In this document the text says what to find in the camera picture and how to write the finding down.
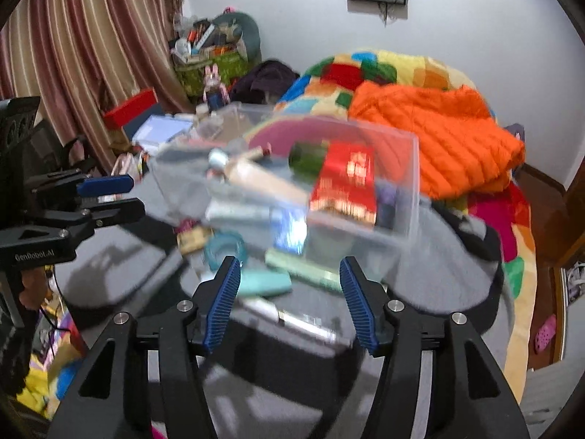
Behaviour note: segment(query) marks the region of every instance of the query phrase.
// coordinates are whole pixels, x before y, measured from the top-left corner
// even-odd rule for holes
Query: toy figure
[[[214,64],[213,70],[209,66],[205,67],[205,89],[203,90],[203,101],[212,110],[218,110],[229,104],[229,95],[225,84],[219,77],[218,65]]]

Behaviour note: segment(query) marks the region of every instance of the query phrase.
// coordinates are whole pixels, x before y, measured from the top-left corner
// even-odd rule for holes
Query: wooden floor
[[[555,289],[552,265],[578,238],[579,232],[563,202],[561,193],[544,181],[522,170],[518,184],[532,208],[532,233],[536,244],[537,288],[536,305],[530,331],[528,368],[543,368],[552,363],[553,340],[540,354],[534,351],[534,336],[545,320],[555,313]]]

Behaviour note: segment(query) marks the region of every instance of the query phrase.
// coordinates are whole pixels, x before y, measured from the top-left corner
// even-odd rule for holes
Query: curtain
[[[169,60],[182,0],[21,0],[0,31],[0,96],[40,95],[62,143],[85,134],[114,162],[102,115],[154,87],[166,112],[191,105]]]

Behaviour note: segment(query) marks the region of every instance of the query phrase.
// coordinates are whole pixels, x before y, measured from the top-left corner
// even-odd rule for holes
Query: orange jacket
[[[524,162],[524,143],[498,127],[479,92],[467,86],[445,92],[365,81],[349,117],[415,133],[420,191],[433,199],[502,191],[510,183],[508,170]],[[396,154],[387,149],[376,147],[377,162],[395,173]]]

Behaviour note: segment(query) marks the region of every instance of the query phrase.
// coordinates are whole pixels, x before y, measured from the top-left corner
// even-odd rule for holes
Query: multicolored quilt
[[[340,54],[311,67],[283,96],[276,110],[347,119],[354,92],[365,80],[443,90],[462,85],[475,87],[464,73],[432,58],[390,51],[359,51]],[[526,381],[528,341],[536,298],[536,250],[530,206],[514,184],[495,195],[469,193],[450,200],[448,205],[482,218],[501,238],[505,271],[516,298],[516,319],[504,374],[520,402]]]

